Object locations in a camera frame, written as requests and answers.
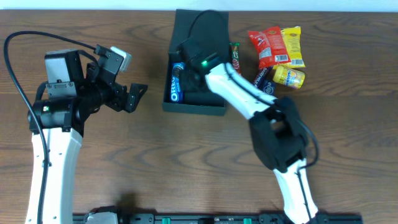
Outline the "blue Oreo cookie pack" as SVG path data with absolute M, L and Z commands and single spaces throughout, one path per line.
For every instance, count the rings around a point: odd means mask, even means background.
M 171 82 L 170 82 L 170 100 L 173 103 L 183 102 L 183 91 L 180 86 L 180 74 L 185 70 L 183 62 L 173 63 Z

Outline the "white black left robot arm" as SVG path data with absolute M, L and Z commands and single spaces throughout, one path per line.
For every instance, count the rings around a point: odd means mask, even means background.
M 147 85 L 116 83 L 131 55 L 97 46 L 94 55 L 64 49 L 45 54 L 47 82 L 28 114 L 34 166 L 26 223 L 72 223 L 75 168 L 85 121 L 105 105 L 132 113 Z

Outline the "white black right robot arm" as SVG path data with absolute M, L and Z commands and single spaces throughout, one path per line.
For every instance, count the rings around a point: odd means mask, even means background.
M 249 123 L 254 152 L 276 176 L 284 199 L 284 213 L 293 223 L 312 223 L 318 208 L 307 180 L 306 148 L 315 136 L 300 118 L 294 102 L 278 99 L 256 88 L 218 54 L 179 53 L 190 84 L 207 87 L 224 98 Z

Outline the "black box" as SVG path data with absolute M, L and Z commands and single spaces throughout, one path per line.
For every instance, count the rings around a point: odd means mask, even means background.
M 223 116 L 225 100 L 209 90 L 205 75 L 230 61 L 229 13 L 177 9 L 169 46 L 162 109 Z

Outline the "red snack bag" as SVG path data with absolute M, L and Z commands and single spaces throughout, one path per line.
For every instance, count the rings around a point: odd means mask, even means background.
M 263 31 L 248 31 L 259 57 L 259 69 L 291 62 L 282 38 L 280 27 L 274 26 Z

